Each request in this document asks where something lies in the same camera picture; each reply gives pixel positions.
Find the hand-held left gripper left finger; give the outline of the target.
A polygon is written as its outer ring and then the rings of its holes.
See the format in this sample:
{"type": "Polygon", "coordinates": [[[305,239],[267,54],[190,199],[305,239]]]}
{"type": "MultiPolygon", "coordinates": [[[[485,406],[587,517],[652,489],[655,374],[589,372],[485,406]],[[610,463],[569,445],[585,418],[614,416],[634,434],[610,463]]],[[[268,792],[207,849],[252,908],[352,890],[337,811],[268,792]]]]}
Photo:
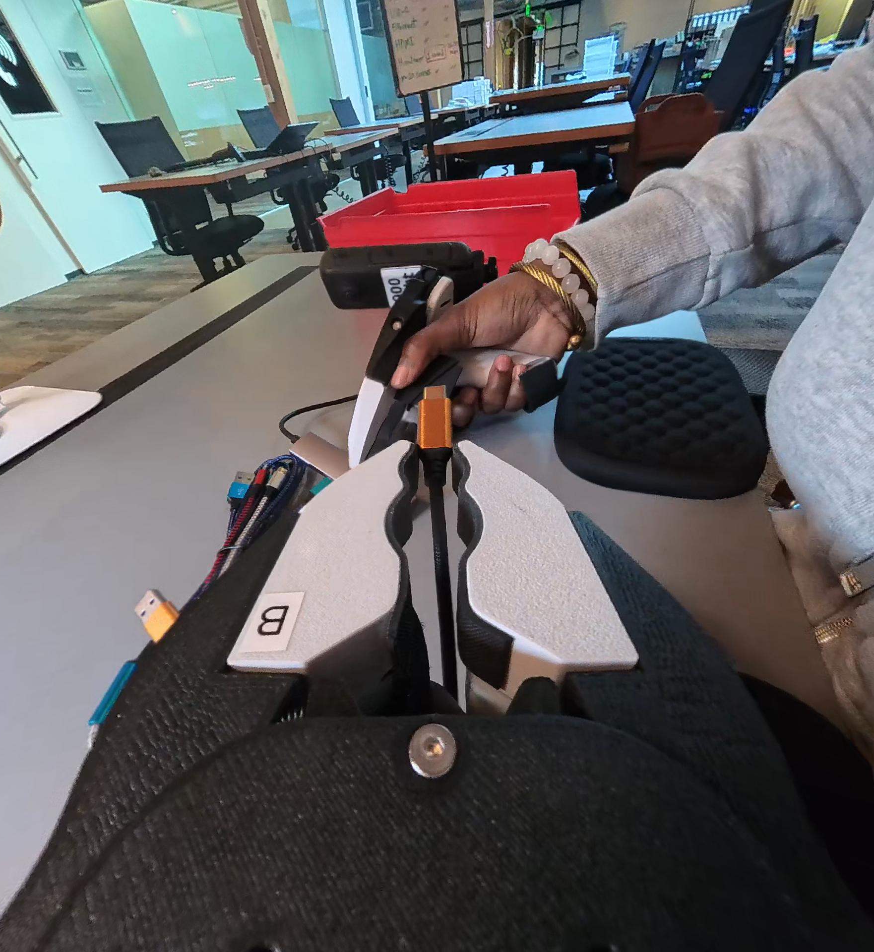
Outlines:
{"type": "Polygon", "coordinates": [[[410,601],[404,548],[417,487],[418,448],[399,440],[305,505],[229,667],[341,680],[358,696],[380,688],[410,601]]]}

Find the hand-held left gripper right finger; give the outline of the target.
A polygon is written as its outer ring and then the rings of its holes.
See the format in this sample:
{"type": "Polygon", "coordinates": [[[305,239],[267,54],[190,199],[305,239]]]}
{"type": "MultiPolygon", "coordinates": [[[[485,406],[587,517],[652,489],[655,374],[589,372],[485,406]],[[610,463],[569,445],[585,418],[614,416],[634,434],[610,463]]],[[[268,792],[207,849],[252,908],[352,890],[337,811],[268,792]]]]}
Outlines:
{"type": "Polygon", "coordinates": [[[562,503],[477,444],[454,449],[457,644],[472,713],[504,713],[521,685],[633,670],[637,650],[562,503]]]}

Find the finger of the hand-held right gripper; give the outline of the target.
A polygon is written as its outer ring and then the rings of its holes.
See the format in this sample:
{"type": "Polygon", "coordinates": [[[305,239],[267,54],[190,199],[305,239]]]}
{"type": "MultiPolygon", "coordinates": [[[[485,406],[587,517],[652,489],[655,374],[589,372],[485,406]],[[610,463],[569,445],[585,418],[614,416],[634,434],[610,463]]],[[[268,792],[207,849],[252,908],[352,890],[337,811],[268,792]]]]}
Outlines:
{"type": "Polygon", "coordinates": [[[348,431],[349,467],[356,468],[399,439],[414,439],[420,399],[420,384],[394,389],[365,376],[348,431]]]}

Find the grey usb hub with cable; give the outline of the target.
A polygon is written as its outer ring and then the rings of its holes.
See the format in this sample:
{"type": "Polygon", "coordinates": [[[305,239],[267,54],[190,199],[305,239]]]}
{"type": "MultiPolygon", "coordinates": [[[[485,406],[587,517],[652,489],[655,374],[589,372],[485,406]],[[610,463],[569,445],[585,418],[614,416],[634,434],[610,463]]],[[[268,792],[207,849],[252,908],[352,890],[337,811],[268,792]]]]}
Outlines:
{"type": "Polygon", "coordinates": [[[278,427],[288,441],[289,452],[331,479],[348,472],[348,432],[357,396],[323,401],[283,415],[278,427]]]}

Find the red divided plastic bin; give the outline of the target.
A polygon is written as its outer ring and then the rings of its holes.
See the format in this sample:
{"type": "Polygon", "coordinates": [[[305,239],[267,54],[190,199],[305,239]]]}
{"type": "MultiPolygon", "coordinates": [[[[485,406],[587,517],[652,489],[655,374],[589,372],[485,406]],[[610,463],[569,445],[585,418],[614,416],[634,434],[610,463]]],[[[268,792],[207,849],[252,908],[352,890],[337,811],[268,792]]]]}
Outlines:
{"type": "Polygon", "coordinates": [[[320,217],[331,247],[461,242],[507,272],[530,242],[574,227],[581,205],[572,171],[378,190],[320,217]]]}

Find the person's right forearm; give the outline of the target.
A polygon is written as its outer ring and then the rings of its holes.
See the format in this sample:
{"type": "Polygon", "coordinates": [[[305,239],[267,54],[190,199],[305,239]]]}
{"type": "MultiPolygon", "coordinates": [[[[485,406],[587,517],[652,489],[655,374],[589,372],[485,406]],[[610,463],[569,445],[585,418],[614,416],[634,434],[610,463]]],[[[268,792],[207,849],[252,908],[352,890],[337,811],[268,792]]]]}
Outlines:
{"type": "Polygon", "coordinates": [[[583,348],[848,244],[873,206],[874,15],[865,46],[789,82],[745,129],[553,237],[595,280],[583,348]]]}

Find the person's right hand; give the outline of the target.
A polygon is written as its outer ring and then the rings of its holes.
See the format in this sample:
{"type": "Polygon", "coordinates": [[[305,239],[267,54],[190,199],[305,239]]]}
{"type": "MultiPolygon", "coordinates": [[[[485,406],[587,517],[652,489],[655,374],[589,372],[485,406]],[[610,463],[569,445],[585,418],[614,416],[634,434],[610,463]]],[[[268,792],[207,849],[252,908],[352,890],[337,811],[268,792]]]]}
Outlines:
{"type": "MultiPolygon", "coordinates": [[[[515,271],[482,287],[416,333],[404,346],[390,384],[401,389],[414,383],[439,355],[467,349],[518,351],[557,360],[571,339],[593,342],[584,335],[573,311],[549,287],[515,271]]],[[[523,364],[508,356],[495,359],[483,387],[464,387],[453,398],[455,427],[469,425],[481,414],[519,411],[526,395],[523,364]]]]}

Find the black laptop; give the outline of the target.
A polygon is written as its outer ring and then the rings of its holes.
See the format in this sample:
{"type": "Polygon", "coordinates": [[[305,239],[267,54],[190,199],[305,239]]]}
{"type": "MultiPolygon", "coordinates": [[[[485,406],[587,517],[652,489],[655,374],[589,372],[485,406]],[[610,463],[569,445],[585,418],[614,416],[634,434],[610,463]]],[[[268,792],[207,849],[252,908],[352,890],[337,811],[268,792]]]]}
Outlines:
{"type": "Polygon", "coordinates": [[[250,130],[256,148],[244,150],[243,160],[255,161],[299,152],[318,125],[318,122],[299,123],[282,129],[265,129],[263,125],[257,125],[250,130]]]}

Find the black office chair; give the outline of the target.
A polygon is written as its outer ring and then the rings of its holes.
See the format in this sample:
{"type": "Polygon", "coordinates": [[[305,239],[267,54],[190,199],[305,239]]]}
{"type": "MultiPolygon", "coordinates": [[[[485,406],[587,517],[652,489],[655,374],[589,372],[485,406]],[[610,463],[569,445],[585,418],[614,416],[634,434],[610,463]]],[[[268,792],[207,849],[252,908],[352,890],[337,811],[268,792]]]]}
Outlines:
{"type": "Polygon", "coordinates": [[[117,193],[144,204],[165,254],[192,257],[203,287],[245,265],[241,249],[264,230],[264,221],[232,213],[215,218],[202,184],[157,187],[162,177],[187,168],[159,117],[95,125],[127,176],[117,193]]]}
{"type": "Polygon", "coordinates": [[[340,176],[330,146],[310,137],[317,123],[279,126],[267,107],[240,110],[238,114],[254,146],[245,152],[246,158],[303,155],[300,160],[270,167],[263,178],[252,180],[250,196],[267,194],[275,206],[288,208],[292,220],[288,242],[293,249],[327,249],[318,220],[326,213],[325,199],[340,184],[340,176]]]}

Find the gold bangle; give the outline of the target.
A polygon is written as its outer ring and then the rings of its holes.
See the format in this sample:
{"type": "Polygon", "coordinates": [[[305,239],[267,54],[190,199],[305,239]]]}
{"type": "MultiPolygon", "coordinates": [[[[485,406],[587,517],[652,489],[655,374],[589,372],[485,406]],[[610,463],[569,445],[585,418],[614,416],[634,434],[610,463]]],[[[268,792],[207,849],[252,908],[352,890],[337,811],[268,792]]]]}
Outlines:
{"type": "Polygon", "coordinates": [[[598,298],[598,282],[595,275],[590,268],[586,265],[583,257],[569,244],[566,244],[562,240],[552,239],[551,244],[558,249],[560,255],[567,259],[570,263],[571,268],[578,273],[581,281],[585,282],[589,288],[590,297],[592,299],[598,298]]]}
{"type": "Polygon", "coordinates": [[[593,310],[590,306],[588,294],[581,287],[568,291],[562,286],[562,278],[557,279],[551,273],[551,269],[544,267],[539,261],[517,261],[509,268],[509,273],[521,272],[554,293],[572,315],[572,333],[569,335],[565,350],[567,352],[579,351],[586,339],[586,315],[587,309],[593,310]]]}

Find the wooden top desk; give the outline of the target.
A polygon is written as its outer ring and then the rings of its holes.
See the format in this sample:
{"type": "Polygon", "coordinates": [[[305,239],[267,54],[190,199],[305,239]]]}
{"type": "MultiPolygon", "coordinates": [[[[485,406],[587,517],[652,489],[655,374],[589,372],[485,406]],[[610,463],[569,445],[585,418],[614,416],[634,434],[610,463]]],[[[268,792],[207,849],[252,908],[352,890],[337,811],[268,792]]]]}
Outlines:
{"type": "Polygon", "coordinates": [[[435,142],[433,154],[442,173],[453,161],[489,168],[513,166],[532,171],[537,162],[582,149],[619,150],[634,131],[629,103],[585,106],[562,112],[534,113],[483,121],[435,142]]]}
{"type": "MultiPolygon", "coordinates": [[[[172,184],[202,184],[205,186],[206,196],[221,196],[224,204],[231,208],[250,196],[250,182],[264,177],[264,172],[270,167],[285,165],[293,160],[300,160],[303,155],[299,152],[290,156],[264,158],[255,161],[229,160],[220,164],[205,165],[178,173],[169,173],[162,177],[157,187],[171,186],[172,184]]],[[[102,184],[103,193],[117,193],[118,186],[123,186],[127,179],[119,182],[102,184]]]]}

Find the black honeycomb cushion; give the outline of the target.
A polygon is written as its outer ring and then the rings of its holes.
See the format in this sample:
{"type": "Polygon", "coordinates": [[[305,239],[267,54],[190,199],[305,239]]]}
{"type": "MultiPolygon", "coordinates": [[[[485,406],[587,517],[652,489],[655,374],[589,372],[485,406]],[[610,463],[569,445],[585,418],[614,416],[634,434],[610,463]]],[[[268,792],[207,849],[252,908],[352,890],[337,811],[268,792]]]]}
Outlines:
{"type": "Polygon", "coordinates": [[[702,501],[759,482],[764,423],[722,351],[692,340],[609,339],[570,357],[562,381],[553,443],[586,482],[702,501]]]}

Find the whiteboard on pole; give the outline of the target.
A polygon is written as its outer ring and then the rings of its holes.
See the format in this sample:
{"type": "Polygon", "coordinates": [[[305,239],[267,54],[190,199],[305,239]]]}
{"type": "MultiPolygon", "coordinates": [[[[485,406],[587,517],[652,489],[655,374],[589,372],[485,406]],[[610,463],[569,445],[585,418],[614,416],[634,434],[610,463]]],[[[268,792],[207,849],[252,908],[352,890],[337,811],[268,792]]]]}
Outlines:
{"type": "Polygon", "coordinates": [[[397,92],[421,99],[431,183],[438,180],[430,93],[463,80],[457,1],[383,1],[397,92]]]}

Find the brown wooden chair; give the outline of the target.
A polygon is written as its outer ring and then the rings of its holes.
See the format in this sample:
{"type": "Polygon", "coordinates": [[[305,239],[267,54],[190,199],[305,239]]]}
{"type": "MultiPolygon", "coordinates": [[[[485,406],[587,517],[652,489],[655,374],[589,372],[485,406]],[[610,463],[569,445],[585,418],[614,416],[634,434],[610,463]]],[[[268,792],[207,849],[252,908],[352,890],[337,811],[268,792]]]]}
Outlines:
{"type": "Polygon", "coordinates": [[[632,186],[657,171],[683,167],[721,131],[724,118],[700,92],[647,98],[635,113],[632,186]]]}

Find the person's clothed body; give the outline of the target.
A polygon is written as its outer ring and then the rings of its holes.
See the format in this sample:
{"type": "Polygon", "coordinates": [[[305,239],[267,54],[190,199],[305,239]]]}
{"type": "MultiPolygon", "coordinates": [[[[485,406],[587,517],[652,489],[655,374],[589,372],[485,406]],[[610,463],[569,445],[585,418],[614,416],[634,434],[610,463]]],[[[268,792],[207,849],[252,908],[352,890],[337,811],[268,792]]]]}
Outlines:
{"type": "Polygon", "coordinates": [[[874,198],[778,364],[776,528],[848,725],[874,761],[874,198]]]}

